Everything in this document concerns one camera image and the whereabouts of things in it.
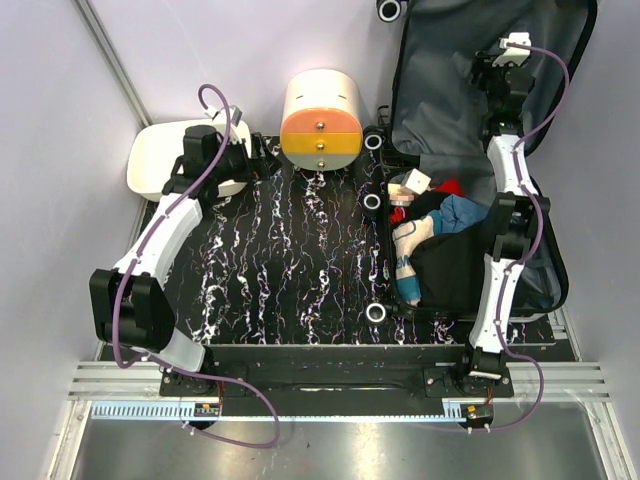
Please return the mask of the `white plastic basin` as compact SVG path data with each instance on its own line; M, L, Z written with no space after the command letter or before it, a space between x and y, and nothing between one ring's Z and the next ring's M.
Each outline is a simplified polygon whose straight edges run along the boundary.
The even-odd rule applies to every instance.
M170 179L176 159L184 152L183 137L187 128L197 125L209 125L223 135L225 119L196 119L166 122L144 128L135 138L132 145L126 171L128 188L152 202L159 202L162 189ZM250 129L244 120L238 125L231 125L230 145L244 140L247 154L251 154ZM231 153L227 146L225 154ZM227 180L219 187L218 198L238 194L246 186L246 182Z

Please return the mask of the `blue cloth garment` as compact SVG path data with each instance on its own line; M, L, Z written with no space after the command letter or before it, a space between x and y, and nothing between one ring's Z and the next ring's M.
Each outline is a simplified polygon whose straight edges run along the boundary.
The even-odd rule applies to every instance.
M481 222L489 208L457 195L447 196L439 208L429 213L435 235L459 233Z

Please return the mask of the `white teal printed towel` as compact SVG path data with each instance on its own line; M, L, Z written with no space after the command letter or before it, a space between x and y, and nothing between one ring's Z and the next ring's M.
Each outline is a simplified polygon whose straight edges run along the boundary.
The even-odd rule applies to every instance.
M396 287L401 298L409 305L416 306L421 300L421 289L410 257L418 245L436 234L436 222L431 214L397 226L392 232L395 247Z

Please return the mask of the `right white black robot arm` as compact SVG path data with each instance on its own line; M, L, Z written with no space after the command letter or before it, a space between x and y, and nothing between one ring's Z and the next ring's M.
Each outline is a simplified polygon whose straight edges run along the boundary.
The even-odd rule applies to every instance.
M497 193L482 222L484 279L477 316L453 374L457 390L470 397L508 381L506 333L513 299L525 263L541 242L548 206L537 198L525 160L522 109L535 85L525 69L528 58L517 49L478 52L472 64L472 82L487 100L479 137Z

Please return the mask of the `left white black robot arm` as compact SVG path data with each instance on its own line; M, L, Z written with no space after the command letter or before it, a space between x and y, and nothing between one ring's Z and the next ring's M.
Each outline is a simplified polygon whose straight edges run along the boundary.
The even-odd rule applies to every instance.
M242 136L235 126L215 124L187 127L152 219L123 258L89 279L98 339L183 370L180 381L190 393L208 394L216 372L206 365L205 347L177 328L163 283L223 183L264 181L280 167L259 133Z

